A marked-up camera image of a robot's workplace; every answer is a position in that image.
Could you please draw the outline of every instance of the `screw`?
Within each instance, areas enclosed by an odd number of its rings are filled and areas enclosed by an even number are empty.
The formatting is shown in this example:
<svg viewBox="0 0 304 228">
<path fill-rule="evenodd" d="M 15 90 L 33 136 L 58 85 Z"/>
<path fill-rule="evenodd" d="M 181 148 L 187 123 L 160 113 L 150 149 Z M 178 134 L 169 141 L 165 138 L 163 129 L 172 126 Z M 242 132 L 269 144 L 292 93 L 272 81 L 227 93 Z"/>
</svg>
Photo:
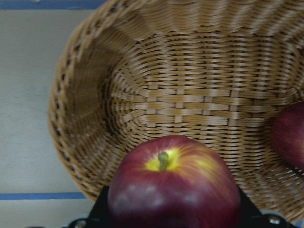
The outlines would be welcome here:
<svg viewBox="0 0 304 228">
<path fill-rule="evenodd" d="M 281 224 L 281 219 L 280 217 L 278 216 L 275 216 L 275 215 L 270 215 L 268 217 L 268 220 L 271 224 L 274 224 L 274 225 L 280 225 Z"/>
<path fill-rule="evenodd" d="M 86 221 L 85 220 L 78 220 L 75 223 L 75 228 L 85 228 L 86 227 Z"/>
</svg>

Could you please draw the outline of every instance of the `wicker basket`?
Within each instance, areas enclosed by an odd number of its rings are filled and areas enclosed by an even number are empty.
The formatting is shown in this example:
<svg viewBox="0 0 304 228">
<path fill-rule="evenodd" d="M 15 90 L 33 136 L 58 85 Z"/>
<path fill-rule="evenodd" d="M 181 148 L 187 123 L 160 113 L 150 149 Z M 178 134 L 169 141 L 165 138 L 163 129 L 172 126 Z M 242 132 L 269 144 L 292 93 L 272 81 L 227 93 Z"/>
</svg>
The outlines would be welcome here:
<svg viewBox="0 0 304 228">
<path fill-rule="evenodd" d="M 260 209 L 304 218 L 304 173 L 269 143 L 304 100 L 304 1 L 110 0 L 74 31 L 49 103 L 58 155 L 92 200 L 139 143 L 218 152 Z"/>
</svg>

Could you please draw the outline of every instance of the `white surface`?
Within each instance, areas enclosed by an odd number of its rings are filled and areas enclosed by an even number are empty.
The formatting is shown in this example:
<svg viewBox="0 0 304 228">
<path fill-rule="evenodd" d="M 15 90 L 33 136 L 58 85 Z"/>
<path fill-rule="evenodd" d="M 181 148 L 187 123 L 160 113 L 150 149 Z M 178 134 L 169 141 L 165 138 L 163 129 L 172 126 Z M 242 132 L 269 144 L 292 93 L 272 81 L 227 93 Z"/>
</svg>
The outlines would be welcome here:
<svg viewBox="0 0 304 228">
<path fill-rule="evenodd" d="M 79 192 L 48 131 L 56 65 L 92 10 L 0 10 L 0 193 Z M 60 228 L 88 199 L 0 200 L 0 228 Z"/>
</svg>

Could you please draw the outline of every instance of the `apple stem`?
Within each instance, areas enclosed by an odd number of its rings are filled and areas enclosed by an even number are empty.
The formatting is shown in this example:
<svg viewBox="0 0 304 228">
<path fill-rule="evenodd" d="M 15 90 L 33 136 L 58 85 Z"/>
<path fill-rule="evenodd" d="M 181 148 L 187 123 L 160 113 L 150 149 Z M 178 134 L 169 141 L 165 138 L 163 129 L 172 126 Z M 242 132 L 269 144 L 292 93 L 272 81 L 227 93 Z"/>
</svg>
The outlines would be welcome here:
<svg viewBox="0 0 304 228">
<path fill-rule="evenodd" d="M 169 164 L 169 155 L 167 152 L 163 151 L 157 156 L 158 161 L 160 162 L 160 171 L 165 171 Z"/>
</svg>

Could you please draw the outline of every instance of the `plastic apple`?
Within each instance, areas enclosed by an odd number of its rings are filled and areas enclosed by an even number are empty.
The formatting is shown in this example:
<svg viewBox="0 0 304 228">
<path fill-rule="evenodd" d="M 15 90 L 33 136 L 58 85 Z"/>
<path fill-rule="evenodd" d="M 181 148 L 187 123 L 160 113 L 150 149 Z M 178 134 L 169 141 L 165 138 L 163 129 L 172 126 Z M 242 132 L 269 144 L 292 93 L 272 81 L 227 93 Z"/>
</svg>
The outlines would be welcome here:
<svg viewBox="0 0 304 228">
<path fill-rule="evenodd" d="M 240 195 L 219 155 L 169 135 L 126 155 L 110 184 L 108 207 L 115 228 L 235 228 Z"/>
<path fill-rule="evenodd" d="M 304 171 L 304 102 L 293 104 L 279 113 L 270 140 L 283 159 Z"/>
</svg>

